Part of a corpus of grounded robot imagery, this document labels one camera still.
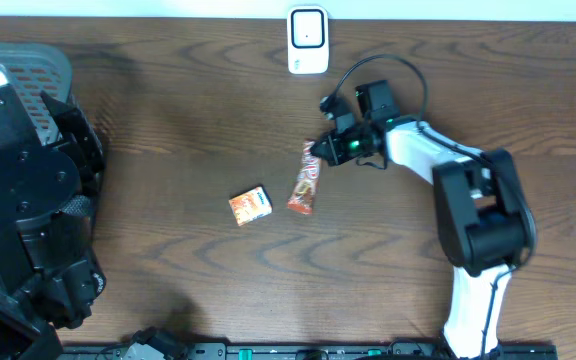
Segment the orange snack box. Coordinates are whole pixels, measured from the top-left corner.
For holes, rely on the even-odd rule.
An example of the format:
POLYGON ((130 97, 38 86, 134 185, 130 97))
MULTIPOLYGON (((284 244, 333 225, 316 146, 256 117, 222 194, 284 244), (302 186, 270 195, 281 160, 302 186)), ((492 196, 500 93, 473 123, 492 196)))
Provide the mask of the orange snack box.
POLYGON ((272 213, 272 205, 262 186, 257 186, 229 200, 238 226, 272 213))

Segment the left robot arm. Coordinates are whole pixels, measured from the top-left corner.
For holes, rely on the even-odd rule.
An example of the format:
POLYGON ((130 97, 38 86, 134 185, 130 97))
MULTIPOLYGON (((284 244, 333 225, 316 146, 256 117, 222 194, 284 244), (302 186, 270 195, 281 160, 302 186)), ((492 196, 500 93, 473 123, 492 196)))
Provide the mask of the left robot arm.
POLYGON ((46 144, 0 65, 0 359, 55 359, 57 332, 89 317, 106 279, 92 247, 105 170, 82 111, 47 92, 46 144))

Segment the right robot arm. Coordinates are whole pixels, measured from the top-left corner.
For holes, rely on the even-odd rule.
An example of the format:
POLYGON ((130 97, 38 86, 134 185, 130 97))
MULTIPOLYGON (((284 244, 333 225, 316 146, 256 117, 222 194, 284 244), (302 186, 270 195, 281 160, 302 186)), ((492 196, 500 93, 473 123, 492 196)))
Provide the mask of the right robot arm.
POLYGON ((311 147, 331 166, 374 154, 403 166, 433 188, 438 239, 453 266, 450 313, 442 335, 457 359, 488 359, 504 293, 536 245, 536 226, 511 155, 465 147, 419 115, 404 115, 386 81, 357 89, 363 119, 335 93, 320 110, 335 126, 311 147))

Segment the red Top chocolate bar wrapper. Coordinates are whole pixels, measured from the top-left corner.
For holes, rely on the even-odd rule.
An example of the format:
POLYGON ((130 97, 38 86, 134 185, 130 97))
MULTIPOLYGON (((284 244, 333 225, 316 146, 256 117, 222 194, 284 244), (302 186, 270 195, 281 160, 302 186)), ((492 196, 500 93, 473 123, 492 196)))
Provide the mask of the red Top chocolate bar wrapper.
POLYGON ((314 144, 313 140, 306 140, 303 143, 300 171, 287 201, 289 209, 304 215, 313 213, 322 164, 322 160, 311 153, 314 144))

